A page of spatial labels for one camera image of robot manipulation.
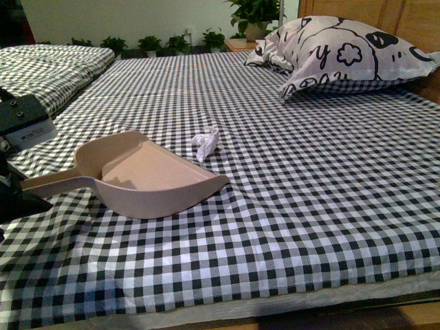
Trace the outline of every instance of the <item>white wall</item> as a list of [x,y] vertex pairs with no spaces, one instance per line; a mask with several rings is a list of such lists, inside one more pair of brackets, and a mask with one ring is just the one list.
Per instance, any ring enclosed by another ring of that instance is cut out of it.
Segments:
[[[285,0],[288,20],[295,19],[298,0]],[[237,32],[230,25],[234,8],[224,0],[21,0],[35,40],[65,45],[71,38],[101,44],[119,36],[129,48],[138,40],[156,35],[162,44],[170,36],[192,29],[193,45],[200,45],[208,28],[222,29],[229,38]]]

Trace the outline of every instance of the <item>beige dustpan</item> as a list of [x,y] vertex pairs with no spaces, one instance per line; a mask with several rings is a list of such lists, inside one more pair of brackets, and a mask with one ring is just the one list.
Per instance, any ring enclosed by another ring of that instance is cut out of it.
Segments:
[[74,160],[69,170],[23,181],[23,189],[50,197],[89,187],[120,215],[152,219],[185,210],[229,182],[136,131],[90,141],[76,150]]

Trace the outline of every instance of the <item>dustpan handle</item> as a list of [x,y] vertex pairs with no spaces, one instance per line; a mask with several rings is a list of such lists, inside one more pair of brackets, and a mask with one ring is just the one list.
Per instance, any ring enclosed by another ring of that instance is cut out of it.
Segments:
[[66,191],[83,187],[90,187],[94,180],[91,177],[82,177],[76,167],[54,174],[34,177],[21,182],[21,187],[39,197],[51,197]]

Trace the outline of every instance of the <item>cartoon print pillowcase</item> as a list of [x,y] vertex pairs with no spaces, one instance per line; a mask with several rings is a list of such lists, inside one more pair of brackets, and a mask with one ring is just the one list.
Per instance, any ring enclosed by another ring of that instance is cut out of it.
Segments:
[[432,73],[436,64],[405,40],[357,21],[308,16],[269,34],[245,65],[267,63],[289,76],[285,100],[301,89],[353,93],[404,83]]

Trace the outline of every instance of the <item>checkered bedsheet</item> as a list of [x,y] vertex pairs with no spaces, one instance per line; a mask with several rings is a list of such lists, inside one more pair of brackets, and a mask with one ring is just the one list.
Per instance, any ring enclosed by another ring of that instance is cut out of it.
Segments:
[[163,219],[121,217],[80,189],[4,225],[4,329],[440,270],[440,107],[400,90],[281,104],[285,78],[246,54],[117,61],[55,139],[12,159],[29,176],[63,171],[85,142],[137,130],[198,164],[190,140],[212,126],[202,166],[230,184]]
[[16,97],[34,94],[52,115],[102,73],[114,58],[109,48],[7,47],[0,49],[0,86]]

